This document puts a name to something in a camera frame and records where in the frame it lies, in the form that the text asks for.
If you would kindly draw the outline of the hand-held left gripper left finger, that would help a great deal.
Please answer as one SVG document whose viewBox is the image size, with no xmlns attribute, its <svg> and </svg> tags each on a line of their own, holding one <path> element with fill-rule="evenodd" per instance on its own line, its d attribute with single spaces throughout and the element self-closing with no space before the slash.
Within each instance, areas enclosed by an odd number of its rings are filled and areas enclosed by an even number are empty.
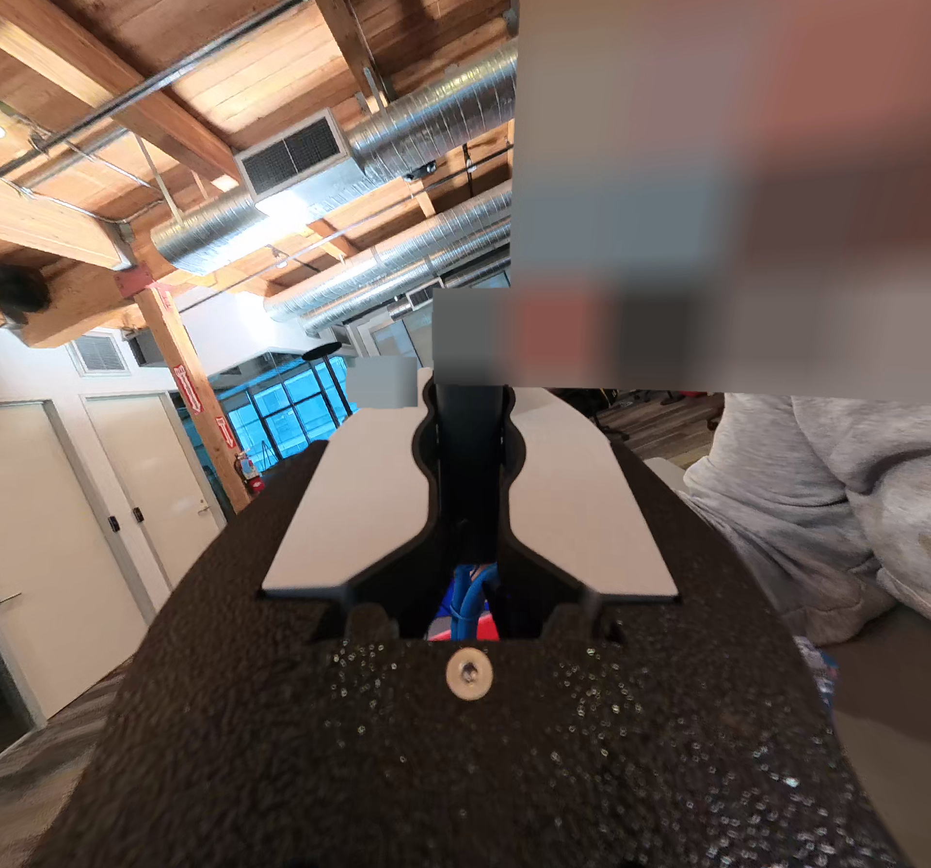
<svg viewBox="0 0 931 868">
<path fill-rule="evenodd" d="M 416 403 L 358 409 L 332 434 L 262 581 L 268 597 L 330 598 L 427 530 L 436 479 L 419 454 L 432 368 L 416 370 Z"/>
</svg>

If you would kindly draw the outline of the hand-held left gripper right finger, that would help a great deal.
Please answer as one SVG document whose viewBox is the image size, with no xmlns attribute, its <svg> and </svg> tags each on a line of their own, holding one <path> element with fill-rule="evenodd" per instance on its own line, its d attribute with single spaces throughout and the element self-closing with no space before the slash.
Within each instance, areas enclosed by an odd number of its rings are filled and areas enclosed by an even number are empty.
<svg viewBox="0 0 931 868">
<path fill-rule="evenodd" d="M 542 388 L 514 389 L 523 461 L 507 491 L 509 531 L 585 597 L 669 602 L 678 589 L 608 438 Z"/>
</svg>

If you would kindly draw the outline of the black ethernet adapter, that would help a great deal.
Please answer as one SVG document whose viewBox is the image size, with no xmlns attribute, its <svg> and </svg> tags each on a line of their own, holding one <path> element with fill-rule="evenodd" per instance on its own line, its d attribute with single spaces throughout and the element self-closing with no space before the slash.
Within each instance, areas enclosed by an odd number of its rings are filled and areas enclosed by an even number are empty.
<svg viewBox="0 0 931 868">
<path fill-rule="evenodd" d="M 506 394 L 435 383 L 438 530 L 448 570 L 496 560 Z"/>
</svg>

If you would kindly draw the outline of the red plastic bin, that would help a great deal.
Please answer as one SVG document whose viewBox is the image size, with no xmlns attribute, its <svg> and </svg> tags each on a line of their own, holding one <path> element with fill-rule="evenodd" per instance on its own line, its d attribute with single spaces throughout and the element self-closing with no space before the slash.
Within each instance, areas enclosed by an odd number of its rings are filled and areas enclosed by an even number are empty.
<svg viewBox="0 0 931 868">
<path fill-rule="evenodd" d="M 436 617 L 429 627 L 426 636 L 427 641 L 450 641 L 454 622 L 455 620 L 450 616 Z M 487 606 L 484 607 L 483 612 L 477 620 L 475 633 L 463 638 L 471 641 L 499 641 L 499 634 L 495 626 L 494 618 Z"/>
</svg>

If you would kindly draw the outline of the large grid window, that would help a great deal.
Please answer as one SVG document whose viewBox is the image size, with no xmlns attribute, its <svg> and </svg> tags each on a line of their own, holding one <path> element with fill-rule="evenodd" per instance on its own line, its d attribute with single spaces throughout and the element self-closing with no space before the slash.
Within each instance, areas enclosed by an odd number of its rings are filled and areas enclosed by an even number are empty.
<svg viewBox="0 0 931 868">
<path fill-rule="evenodd" d="M 209 377 L 235 441 L 263 474 L 326 441 L 355 412 L 345 393 L 346 365 L 329 355 L 267 351 Z"/>
</svg>

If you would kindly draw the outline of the black floor lamp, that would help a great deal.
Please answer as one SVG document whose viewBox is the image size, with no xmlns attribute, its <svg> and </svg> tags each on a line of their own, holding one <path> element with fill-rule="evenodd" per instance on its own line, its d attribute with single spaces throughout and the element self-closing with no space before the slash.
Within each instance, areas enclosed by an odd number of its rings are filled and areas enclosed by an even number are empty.
<svg viewBox="0 0 931 868">
<path fill-rule="evenodd" d="M 328 402 L 332 401 L 332 396 L 335 396 L 339 400 L 339 409 L 334 410 L 336 415 L 333 416 L 336 425 L 342 424 L 344 420 L 352 415 L 352 408 L 346 398 L 343 383 L 341 383 L 339 375 L 336 373 L 332 363 L 332 359 L 339 357 L 342 350 L 343 345 L 341 342 L 325 341 L 301 355 L 303 361 L 309 364 L 316 378 L 320 376 L 318 373 L 320 364 L 327 372 L 329 382 L 321 382 L 322 379 L 319 379 L 319 382 L 323 387 L 322 392 L 327 397 Z"/>
</svg>

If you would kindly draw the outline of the person's grey hoodie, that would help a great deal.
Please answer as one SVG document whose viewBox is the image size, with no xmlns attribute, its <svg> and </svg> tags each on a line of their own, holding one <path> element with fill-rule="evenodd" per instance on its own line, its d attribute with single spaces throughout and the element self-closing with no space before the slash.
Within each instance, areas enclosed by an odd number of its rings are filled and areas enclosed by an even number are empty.
<svg viewBox="0 0 931 868">
<path fill-rule="evenodd" d="M 683 499 L 792 635 L 844 643 L 897 606 L 930 618 L 930 407 L 726 393 Z"/>
</svg>

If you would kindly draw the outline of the black round ceiling fixture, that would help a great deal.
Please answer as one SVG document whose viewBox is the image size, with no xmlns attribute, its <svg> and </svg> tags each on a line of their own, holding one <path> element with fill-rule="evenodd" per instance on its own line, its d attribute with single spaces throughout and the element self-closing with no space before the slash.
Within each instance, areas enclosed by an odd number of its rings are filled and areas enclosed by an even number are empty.
<svg viewBox="0 0 931 868">
<path fill-rule="evenodd" d="M 51 294 L 37 269 L 15 264 L 1 264 L 1 312 L 14 327 L 28 324 L 28 316 L 45 312 Z"/>
</svg>

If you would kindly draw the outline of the black ceiling pipe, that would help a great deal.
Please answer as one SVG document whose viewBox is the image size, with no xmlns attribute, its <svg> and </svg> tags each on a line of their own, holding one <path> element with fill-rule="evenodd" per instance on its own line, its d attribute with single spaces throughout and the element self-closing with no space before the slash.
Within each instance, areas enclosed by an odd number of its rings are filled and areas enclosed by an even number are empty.
<svg viewBox="0 0 931 868">
<path fill-rule="evenodd" d="M 166 90 L 311 0 L 279 1 L 147 78 L 52 1 L 1 1 L 2 51 L 75 98 L 90 94 L 94 105 L 93 111 L 72 126 L 3 164 L 2 176 L 113 120 L 198 174 L 238 178 L 229 146 Z"/>
</svg>

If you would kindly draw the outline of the spiral metal duct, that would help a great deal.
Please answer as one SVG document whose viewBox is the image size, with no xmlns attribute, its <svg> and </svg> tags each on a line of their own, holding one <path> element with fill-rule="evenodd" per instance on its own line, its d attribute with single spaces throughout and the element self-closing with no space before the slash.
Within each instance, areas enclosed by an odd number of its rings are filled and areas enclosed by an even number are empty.
<svg viewBox="0 0 931 868">
<path fill-rule="evenodd" d="M 341 265 L 325 269 L 267 298 L 263 303 L 265 313 L 277 323 L 307 315 L 374 284 L 436 249 L 485 229 L 509 213 L 512 183 L 508 180 L 488 189 L 350 257 Z"/>
<path fill-rule="evenodd" d="M 324 329 L 342 325 L 346 320 L 394 297 L 415 292 L 425 285 L 441 283 L 449 270 L 505 246 L 509 242 L 510 226 L 511 219 L 506 217 L 399 270 L 378 276 L 319 310 L 302 316 L 300 324 L 308 336 L 317 336 Z"/>
</svg>

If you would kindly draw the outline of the white wall vent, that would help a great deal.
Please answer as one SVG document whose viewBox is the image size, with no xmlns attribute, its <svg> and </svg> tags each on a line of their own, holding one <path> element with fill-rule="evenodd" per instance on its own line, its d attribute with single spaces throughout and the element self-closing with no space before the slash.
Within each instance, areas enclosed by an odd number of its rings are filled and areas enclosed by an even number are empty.
<svg viewBox="0 0 931 868">
<path fill-rule="evenodd" d="M 130 373 L 120 344 L 108 332 L 92 332 L 68 344 L 77 372 L 83 377 L 104 377 Z"/>
</svg>

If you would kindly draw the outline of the large spiral duct with vent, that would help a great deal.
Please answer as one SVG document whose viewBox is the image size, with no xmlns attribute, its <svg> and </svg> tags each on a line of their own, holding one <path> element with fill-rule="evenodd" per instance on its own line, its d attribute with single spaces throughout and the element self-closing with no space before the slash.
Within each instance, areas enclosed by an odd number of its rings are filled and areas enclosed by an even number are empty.
<svg viewBox="0 0 931 868">
<path fill-rule="evenodd" d="M 244 186 L 150 234 L 174 268 L 209 276 L 410 176 L 515 116 L 518 39 L 403 95 L 354 128 L 321 110 L 236 156 Z"/>
</svg>

